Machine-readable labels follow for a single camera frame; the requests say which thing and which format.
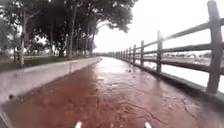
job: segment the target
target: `grass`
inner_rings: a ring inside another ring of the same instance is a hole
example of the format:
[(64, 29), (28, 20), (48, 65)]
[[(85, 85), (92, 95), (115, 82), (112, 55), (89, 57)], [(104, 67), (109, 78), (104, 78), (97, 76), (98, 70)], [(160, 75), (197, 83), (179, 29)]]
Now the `grass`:
[[(81, 59), (81, 58), (87, 58), (86, 56), (74, 56), (72, 60)], [(62, 61), (68, 61), (66, 57), (26, 57), (24, 59), (24, 66), (22, 68), (26, 67), (32, 67), (37, 65), (43, 65), (43, 64), (49, 64), (49, 63), (55, 63), (55, 62), (62, 62)], [(13, 63), (13, 60), (8, 61), (1, 61), (0, 62), (0, 73), (11, 71), (15, 69), (20, 69), (18, 64)]]

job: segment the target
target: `concrete curb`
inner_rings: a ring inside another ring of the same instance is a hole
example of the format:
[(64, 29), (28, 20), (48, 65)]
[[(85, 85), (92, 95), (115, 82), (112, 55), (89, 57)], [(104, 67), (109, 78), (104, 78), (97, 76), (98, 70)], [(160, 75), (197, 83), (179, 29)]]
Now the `concrete curb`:
[(88, 58), (74, 61), (59, 62), (25, 68), (0, 74), (0, 128), (13, 128), (10, 120), (1, 106), (9, 101), (9, 95), (19, 96), (41, 87), (51, 81), (74, 73), (102, 58)]

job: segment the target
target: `wet path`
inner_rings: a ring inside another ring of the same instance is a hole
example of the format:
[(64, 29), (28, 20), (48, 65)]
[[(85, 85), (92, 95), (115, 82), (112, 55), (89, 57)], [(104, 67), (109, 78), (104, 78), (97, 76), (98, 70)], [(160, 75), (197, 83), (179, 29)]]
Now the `wet path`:
[(15, 128), (223, 128), (205, 103), (119, 60), (101, 62), (4, 106)]

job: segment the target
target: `wooden fence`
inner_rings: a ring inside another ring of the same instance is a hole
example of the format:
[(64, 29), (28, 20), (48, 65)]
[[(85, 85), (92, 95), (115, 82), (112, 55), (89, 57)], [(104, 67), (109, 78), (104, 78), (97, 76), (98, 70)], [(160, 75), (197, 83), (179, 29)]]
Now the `wooden fence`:
[[(224, 25), (224, 18), (220, 19), (217, 4), (215, 1), (209, 1), (207, 6), (209, 13), (209, 22), (178, 32), (166, 38), (162, 38), (160, 32), (158, 32), (158, 38), (154, 42), (144, 44), (144, 42), (142, 41), (140, 47), (136, 47), (136, 45), (134, 45), (133, 48), (130, 47), (129, 49), (124, 51), (111, 52), (109, 53), (109, 55), (129, 61), (134, 64), (136, 64), (136, 60), (139, 60), (140, 61), (139, 66), (141, 67), (144, 67), (144, 62), (155, 62), (157, 64), (156, 72), (158, 74), (161, 73), (162, 64), (208, 72), (209, 80), (207, 83), (206, 92), (210, 94), (216, 94), (218, 90), (220, 75), (224, 75), (224, 68), (220, 68), (224, 47), (224, 44), (222, 42), (223, 39), (221, 33), (221, 26)], [(211, 43), (163, 49), (164, 41), (186, 36), (188, 34), (199, 32), (205, 29), (210, 29)], [(155, 44), (157, 45), (157, 50), (144, 51), (146, 47)], [(209, 66), (162, 59), (163, 53), (201, 51), (201, 50), (211, 50), (211, 61)], [(156, 57), (155, 58), (145, 57), (145, 55), (149, 54), (156, 54)]]

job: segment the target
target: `overcast sky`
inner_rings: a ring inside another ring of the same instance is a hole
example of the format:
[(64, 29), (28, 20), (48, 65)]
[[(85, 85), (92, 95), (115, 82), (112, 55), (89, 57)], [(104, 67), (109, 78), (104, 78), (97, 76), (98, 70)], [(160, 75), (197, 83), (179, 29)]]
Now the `overcast sky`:
[[(224, 0), (216, 0), (224, 17)], [(139, 0), (133, 8), (133, 21), (128, 34), (102, 27), (95, 38), (95, 52), (124, 50), (141, 40), (156, 40), (157, 30), (164, 36), (208, 21), (207, 0)], [(201, 31), (164, 43), (164, 47), (209, 43), (209, 31)]]

